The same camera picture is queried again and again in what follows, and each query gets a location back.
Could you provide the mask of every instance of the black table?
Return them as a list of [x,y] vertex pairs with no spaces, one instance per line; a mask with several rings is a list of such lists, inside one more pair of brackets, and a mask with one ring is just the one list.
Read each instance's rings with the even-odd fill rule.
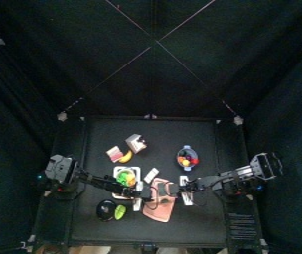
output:
[[[148,142],[127,164],[114,164],[105,151],[119,146],[132,134]],[[199,155],[199,164],[184,172],[176,162],[176,153],[190,145]],[[156,119],[124,117],[85,117],[68,119],[56,137],[53,154],[73,154],[84,168],[96,176],[112,175],[115,166],[142,169],[142,179],[152,168],[159,178],[176,183],[179,175],[190,179],[215,175],[247,165],[241,126],[231,120]],[[130,200],[114,199],[127,207],[122,220],[101,222],[96,206],[112,194],[92,186],[71,201],[43,197],[35,232],[41,242],[80,245],[143,245],[223,248],[227,231],[223,204],[210,190],[194,196],[194,206],[176,200],[170,221],[158,222],[132,211]]]

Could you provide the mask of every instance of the small container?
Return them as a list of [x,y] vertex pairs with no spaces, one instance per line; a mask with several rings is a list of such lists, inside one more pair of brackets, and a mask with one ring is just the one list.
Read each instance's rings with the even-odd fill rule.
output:
[[[130,183],[130,182],[127,181],[127,179],[122,177],[122,174],[126,174],[126,175],[132,176],[134,184]],[[122,169],[122,170],[118,172],[116,180],[118,180],[123,185],[126,185],[127,187],[132,187],[132,186],[135,185],[135,183],[136,183],[136,179],[135,179],[135,178],[136,178],[135,172],[134,172],[131,169],[128,169],[128,168],[127,168],[127,169]]]
[[183,161],[179,160],[179,158],[183,158],[183,157],[184,157],[184,158],[186,158],[186,157],[190,157],[191,160],[193,160],[193,159],[199,159],[197,152],[191,149],[191,146],[189,146],[189,145],[183,146],[183,148],[179,150],[176,159],[178,159],[179,165],[184,168],[184,171],[190,171],[190,170],[191,170],[191,167],[193,167],[195,164],[190,162],[190,165],[184,166],[184,165],[182,164]]

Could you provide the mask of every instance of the orange fruit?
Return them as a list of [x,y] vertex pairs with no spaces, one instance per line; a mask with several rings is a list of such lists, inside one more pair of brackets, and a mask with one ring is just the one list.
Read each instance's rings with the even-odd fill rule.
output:
[[178,157],[178,161],[179,161],[179,163],[182,163],[182,162],[184,161],[184,159],[186,159],[186,157],[179,156],[179,157]]

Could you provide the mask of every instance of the cloth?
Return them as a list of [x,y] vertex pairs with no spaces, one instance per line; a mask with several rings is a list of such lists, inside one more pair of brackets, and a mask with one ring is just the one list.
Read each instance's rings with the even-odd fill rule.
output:
[[152,202],[147,202],[143,207],[143,214],[158,220],[160,222],[168,222],[175,198],[162,193],[159,190],[159,184],[164,183],[164,192],[168,193],[168,184],[171,184],[167,180],[155,178],[151,185],[152,191]]

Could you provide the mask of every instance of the cable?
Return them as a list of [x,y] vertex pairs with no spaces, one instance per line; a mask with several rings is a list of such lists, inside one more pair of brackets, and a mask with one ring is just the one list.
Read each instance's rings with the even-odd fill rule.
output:
[[150,210],[155,210],[155,209],[158,208],[158,204],[159,204],[159,202],[158,202],[158,189],[156,189],[155,187],[150,187],[150,189],[155,189],[155,191],[156,191],[156,207],[151,208],[151,207],[147,205],[147,202],[146,202],[143,199],[142,199],[142,201],[143,201],[144,205],[147,206],[147,208],[148,208]]

